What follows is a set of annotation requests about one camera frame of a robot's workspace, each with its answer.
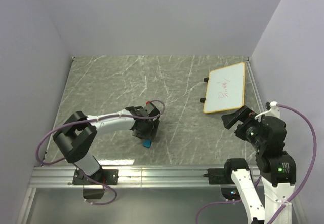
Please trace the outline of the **blue whiteboard eraser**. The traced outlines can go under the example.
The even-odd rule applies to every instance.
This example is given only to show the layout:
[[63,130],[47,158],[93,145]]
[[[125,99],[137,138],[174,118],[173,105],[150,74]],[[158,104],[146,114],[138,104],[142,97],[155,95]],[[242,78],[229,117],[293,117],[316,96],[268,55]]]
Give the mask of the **blue whiteboard eraser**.
[[149,139],[146,139],[142,142],[142,146],[145,147],[145,148],[150,148],[151,147],[151,144],[152,144],[152,141],[149,140]]

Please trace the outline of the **orange framed whiteboard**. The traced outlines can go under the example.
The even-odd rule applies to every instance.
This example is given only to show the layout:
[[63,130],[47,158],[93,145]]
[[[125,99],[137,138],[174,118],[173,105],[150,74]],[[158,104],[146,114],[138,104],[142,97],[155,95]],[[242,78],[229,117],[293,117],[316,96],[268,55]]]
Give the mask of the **orange framed whiteboard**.
[[206,94],[200,99],[205,114],[239,109],[244,105],[245,71],[245,63],[240,62],[209,72],[204,78]]

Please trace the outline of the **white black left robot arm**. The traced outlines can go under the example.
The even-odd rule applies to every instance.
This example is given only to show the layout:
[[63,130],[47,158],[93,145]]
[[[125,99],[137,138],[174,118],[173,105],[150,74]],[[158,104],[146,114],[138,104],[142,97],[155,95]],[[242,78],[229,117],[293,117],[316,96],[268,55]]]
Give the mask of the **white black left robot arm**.
[[102,135],[123,130],[132,131],[132,135],[139,139],[153,141],[160,114],[151,102],[144,107],[126,107],[117,113],[100,116],[86,116],[77,111],[65,122],[68,126],[53,135],[53,141],[65,160],[83,171],[86,181],[90,184],[102,183],[102,167],[89,153],[93,141]]

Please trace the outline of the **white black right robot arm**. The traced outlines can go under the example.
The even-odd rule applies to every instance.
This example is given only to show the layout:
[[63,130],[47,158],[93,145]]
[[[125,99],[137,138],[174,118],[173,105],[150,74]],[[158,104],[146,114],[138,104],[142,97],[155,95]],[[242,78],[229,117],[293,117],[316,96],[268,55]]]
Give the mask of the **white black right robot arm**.
[[256,192],[252,173],[244,159],[227,159],[223,171],[224,179],[234,183],[239,192],[248,223],[292,223],[292,204],[288,198],[296,188],[297,168],[284,150],[286,124],[280,119],[276,102],[259,114],[243,106],[221,119],[226,129],[236,125],[235,136],[250,143],[256,152],[264,203]]

